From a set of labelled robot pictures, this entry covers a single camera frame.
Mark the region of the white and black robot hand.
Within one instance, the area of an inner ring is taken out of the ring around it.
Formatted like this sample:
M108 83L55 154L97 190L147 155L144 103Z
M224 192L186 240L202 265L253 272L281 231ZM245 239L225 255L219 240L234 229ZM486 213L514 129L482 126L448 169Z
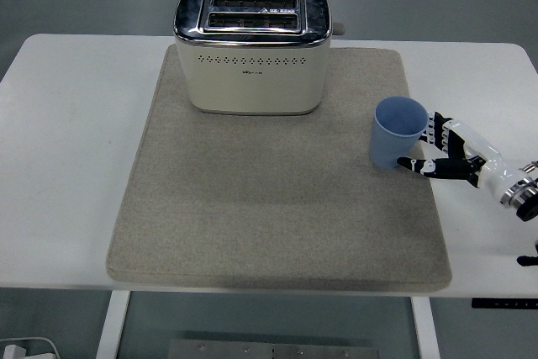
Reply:
M506 163L499 151L461 120L431 113L419 139L434 145L446 157L399 157L400 166L424 177L465 180L488 190L504 207L530 209L537 205L537 181L527 171Z

